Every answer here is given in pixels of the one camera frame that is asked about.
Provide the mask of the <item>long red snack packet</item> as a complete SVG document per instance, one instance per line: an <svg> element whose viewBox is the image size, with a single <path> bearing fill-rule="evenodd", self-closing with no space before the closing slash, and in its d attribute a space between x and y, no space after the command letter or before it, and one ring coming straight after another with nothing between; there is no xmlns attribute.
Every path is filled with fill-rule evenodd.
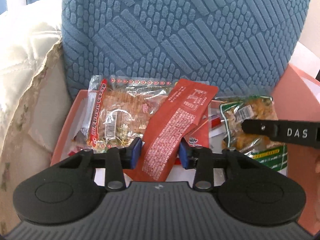
<svg viewBox="0 0 320 240"><path fill-rule="evenodd" d="M180 79L150 118L137 165L124 173L134 181L166 181L181 139L196 128L219 89Z"/></svg>

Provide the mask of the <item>clear packet with red strip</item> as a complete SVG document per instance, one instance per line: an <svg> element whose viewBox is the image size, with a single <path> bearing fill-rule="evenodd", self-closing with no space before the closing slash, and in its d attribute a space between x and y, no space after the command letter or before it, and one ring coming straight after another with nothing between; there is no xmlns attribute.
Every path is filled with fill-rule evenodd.
<svg viewBox="0 0 320 240"><path fill-rule="evenodd" d="M173 82L163 79L92 76L84 119L73 139L76 148L102 153L142 138L150 118L173 87Z"/></svg>

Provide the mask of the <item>green snack packet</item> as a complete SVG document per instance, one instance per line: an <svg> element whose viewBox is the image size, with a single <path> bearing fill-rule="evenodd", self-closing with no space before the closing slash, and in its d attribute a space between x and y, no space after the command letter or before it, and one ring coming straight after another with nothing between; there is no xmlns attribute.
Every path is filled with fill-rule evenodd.
<svg viewBox="0 0 320 240"><path fill-rule="evenodd" d="M267 126L278 120L271 96L227 98L219 110L226 130L223 149L232 148L287 175L287 145L272 140L273 127Z"/></svg>

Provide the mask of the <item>red white snack packet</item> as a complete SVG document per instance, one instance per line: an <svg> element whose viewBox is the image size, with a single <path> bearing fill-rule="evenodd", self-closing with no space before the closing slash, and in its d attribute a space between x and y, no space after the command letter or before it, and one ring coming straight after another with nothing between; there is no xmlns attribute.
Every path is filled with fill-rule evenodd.
<svg viewBox="0 0 320 240"><path fill-rule="evenodd" d="M195 168L199 158L195 148L209 147L209 128L211 117L204 115L197 127L186 134L178 147L175 165L182 165L186 170Z"/></svg>

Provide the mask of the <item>pink deep cardboard box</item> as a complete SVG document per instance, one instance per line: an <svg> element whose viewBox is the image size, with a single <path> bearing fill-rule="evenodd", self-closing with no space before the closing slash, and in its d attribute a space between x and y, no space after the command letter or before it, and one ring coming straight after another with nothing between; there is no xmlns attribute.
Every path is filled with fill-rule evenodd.
<svg viewBox="0 0 320 240"><path fill-rule="evenodd" d="M272 96L279 119L319 121L319 57L297 43L289 65L276 85ZM319 231L319 150L288 145L289 178L306 192L306 205L299 219L310 233Z"/></svg>

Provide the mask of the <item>pink shallow box lid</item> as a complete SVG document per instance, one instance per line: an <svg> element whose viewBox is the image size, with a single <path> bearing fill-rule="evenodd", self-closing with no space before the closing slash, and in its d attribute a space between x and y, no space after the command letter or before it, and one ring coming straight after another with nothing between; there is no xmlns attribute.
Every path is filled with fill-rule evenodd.
<svg viewBox="0 0 320 240"><path fill-rule="evenodd" d="M55 147L51 165L54 165L71 155L76 154L83 148L87 148L86 137L81 132L84 122L87 120L87 90L81 90L76 96L67 115L62 131ZM210 116L214 120L210 122L209 147L215 153L220 153L221 140L224 137L225 125L218 124L218 117ZM287 150L270 150L271 154L260 158L263 164L270 166L283 175L287 175ZM182 165L174 165L167 177L167 181L188 181L191 185L194 180L195 170L185 170Z"/></svg>

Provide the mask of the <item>cream quilted blanket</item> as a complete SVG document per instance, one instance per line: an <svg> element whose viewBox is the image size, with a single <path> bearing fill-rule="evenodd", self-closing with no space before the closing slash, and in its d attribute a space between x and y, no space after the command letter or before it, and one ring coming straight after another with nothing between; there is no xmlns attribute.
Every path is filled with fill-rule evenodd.
<svg viewBox="0 0 320 240"><path fill-rule="evenodd" d="M63 67L62 0L1 15L1 234L20 219L16 186L49 167L71 107Z"/></svg>

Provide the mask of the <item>blue textured pillow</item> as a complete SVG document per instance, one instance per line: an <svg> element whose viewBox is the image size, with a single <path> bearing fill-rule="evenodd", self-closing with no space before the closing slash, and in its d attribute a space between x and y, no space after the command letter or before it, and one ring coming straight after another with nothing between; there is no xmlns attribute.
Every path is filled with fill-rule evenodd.
<svg viewBox="0 0 320 240"><path fill-rule="evenodd" d="M205 81L219 95L272 89L311 0L62 0L71 96L93 75Z"/></svg>

